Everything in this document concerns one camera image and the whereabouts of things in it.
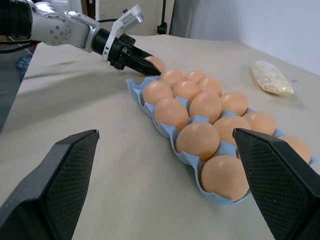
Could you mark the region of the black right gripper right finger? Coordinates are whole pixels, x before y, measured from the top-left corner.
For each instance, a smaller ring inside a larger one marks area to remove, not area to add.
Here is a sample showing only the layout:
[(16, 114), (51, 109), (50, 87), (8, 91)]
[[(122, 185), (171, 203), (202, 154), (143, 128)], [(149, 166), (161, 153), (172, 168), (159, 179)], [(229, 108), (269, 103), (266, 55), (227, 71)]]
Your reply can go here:
[(320, 176), (284, 140), (244, 128), (233, 138), (249, 189), (276, 240), (320, 238)]

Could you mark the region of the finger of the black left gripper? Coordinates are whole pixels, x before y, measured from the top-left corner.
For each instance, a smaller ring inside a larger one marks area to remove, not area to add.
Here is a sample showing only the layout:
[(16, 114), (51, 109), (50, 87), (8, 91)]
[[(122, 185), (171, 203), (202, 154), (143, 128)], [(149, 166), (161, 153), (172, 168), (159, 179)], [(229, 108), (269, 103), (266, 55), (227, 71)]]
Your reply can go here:
[(139, 72), (145, 76), (159, 76), (161, 72), (147, 57), (149, 54), (135, 55), (131, 54), (124, 58), (125, 66)]
[(150, 53), (148, 53), (148, 52), (146, 52), (146, 51), (144, 51), (144, 50), (142, 50), (142, 49), (140, 49), (140, 48), (138, 48), (136, 46), (132, 47), (131, 53), (134, 56), (140, 57), (140, 58), (143, 58), (143, 59), (145, 59), (147, 57), (150, 57), (150, 56), (153, 56), (152, 54), (150, 54)]

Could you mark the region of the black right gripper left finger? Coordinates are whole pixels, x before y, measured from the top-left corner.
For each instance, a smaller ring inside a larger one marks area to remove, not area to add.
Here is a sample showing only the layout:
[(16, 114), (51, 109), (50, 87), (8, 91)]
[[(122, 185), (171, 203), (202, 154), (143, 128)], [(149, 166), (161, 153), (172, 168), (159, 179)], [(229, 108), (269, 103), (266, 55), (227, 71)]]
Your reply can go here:
[(2, 240), (72, 239), (88, 193), (97, 129), (56, 142), (0, 208)]

